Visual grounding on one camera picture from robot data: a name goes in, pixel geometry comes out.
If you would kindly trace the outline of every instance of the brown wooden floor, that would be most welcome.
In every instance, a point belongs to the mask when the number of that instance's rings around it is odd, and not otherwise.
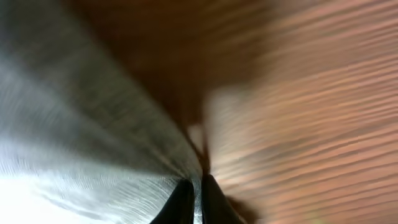
[[[256,218],[398,223],[397,0],[73,7]]]

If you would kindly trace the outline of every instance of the black object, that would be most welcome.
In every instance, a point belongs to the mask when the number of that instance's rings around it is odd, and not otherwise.
[[[188,180],[181,180],[150,224],[192,224],[194,203],[192,183]]]
[[[243,224],[210,174],[202,178],[201,212],[203,224]]]
[[[192,183],[181,180],[150,224],[192,224],[194,203]],[[201,210],[203,224],[243,224],[212,175],[202,178]]]

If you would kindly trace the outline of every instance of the gray fabric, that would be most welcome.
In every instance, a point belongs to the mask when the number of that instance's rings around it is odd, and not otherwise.
[[[1,223],[146,224],[179,179],[201,223],[200,177],[176,127],[59,2],[0,0]]]

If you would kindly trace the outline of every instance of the wood grain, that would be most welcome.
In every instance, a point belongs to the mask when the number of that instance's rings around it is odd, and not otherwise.
[[[72,6],[257,218],[398,223],[398,1]]]

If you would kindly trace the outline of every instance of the wooden surface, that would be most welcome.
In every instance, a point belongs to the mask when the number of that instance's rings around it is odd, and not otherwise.
[[[398,1],[72,6],[252,219],[398,223]]]

